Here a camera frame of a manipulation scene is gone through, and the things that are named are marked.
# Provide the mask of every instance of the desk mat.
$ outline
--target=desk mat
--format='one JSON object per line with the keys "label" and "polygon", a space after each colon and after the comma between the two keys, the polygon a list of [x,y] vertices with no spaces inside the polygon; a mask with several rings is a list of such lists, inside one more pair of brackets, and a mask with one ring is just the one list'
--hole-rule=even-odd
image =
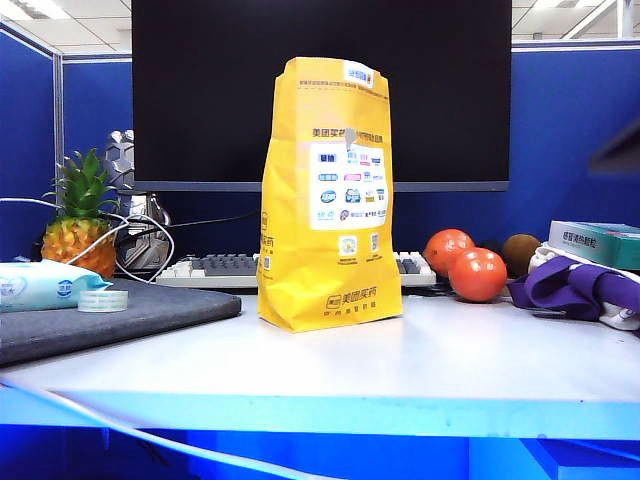
{"label": "desk mat", "polygon": [[123,312],[85,313],[75,308],[0,314],[0,366],[130,340],[234,317],[234,295],[110,279],[110,290],[127,290]]}

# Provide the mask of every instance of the desk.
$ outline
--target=desk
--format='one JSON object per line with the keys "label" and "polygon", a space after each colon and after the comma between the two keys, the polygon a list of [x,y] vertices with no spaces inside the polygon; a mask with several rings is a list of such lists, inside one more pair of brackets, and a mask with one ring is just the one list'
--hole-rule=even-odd
{"label": "desk", "polygon": [[[291,334],[242,301],[236,318],[0,373],[141,427],[640,439],[634,334],[452,297]],[[11,389],[0,405],[0,423],[92,425]]]}

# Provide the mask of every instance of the purple cloth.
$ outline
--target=purple cloth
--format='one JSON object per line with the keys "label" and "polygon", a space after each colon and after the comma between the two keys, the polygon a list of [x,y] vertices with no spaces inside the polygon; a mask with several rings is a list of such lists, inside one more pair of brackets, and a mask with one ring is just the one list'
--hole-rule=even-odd
{"label": "purple cloth", "polygon": [[640,311],[640,284],[599,265],[569,270],[576,263],[558,256],[509,283],[514,305],[561,310],[580,320],[598,320],[602,302]]}

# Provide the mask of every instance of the red tomato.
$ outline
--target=red tomato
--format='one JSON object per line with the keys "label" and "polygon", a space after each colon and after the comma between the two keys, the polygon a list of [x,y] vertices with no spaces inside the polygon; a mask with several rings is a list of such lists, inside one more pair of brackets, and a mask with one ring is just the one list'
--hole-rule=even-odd
{"label": "red tomato", "polygon": [[495,297],[507,283],[507,267],[502,258],[486,248],[469,248],[449,269],[449,281],[455,292],[474,302]]}
{"label": "red tomato", "polygon": [[474,247],[471,237],[462,230],[447,228],[429,239],[422,256],[432,269],[446,277],[452,260],[466,248]]}

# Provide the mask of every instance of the medicine box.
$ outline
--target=medicine box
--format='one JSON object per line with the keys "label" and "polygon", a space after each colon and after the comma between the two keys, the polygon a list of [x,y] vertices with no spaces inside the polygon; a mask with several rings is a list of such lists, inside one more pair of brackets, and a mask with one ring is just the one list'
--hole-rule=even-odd
{"label": "medicine box", "polygon": [[640,228],[620,223],[551,222],[549,246],[592,262],[640,270]]}

